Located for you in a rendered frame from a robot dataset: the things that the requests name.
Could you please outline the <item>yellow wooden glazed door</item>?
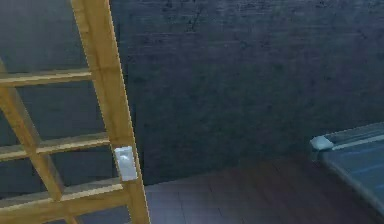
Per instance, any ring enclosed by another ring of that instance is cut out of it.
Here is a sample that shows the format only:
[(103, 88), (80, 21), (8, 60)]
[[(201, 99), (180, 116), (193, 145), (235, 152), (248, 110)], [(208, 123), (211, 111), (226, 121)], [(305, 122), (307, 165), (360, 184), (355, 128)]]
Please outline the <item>yellow wooden glazed door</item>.
[[(49, 194), (25, 195), (0, 200), (0, 224), (45, 224), (63, 220), (82, 224), (79, 217), (100, 210), (125, 206), (132, 224), (151, 224), (142, 180), (139, 156), (128, 106), (109, 0), (71, 0), (88, 67), (44, 74), (0, 75), (0, 111), (19, 140), (14, 146), (0, 147), (0, 161), (28, 159)], [(97, 134), (43, 141), (16, 88), (18, 86), (73, 81), (93, 83), (105, 130)], [(65, 187), (51, 156), (97, 146), (131, 146), (138, 178), (116, 178), (75, 187)]]

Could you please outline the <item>pale blue pillow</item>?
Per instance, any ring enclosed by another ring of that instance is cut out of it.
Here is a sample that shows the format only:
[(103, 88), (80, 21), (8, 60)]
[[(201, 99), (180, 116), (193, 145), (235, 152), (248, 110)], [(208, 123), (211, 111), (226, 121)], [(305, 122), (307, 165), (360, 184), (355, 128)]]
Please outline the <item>pale blue pillow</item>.
[(310, 140), (311, 146), (318, 151), (327, 150), (334, 147), (334, 143), (325, 136), (317, 136)]

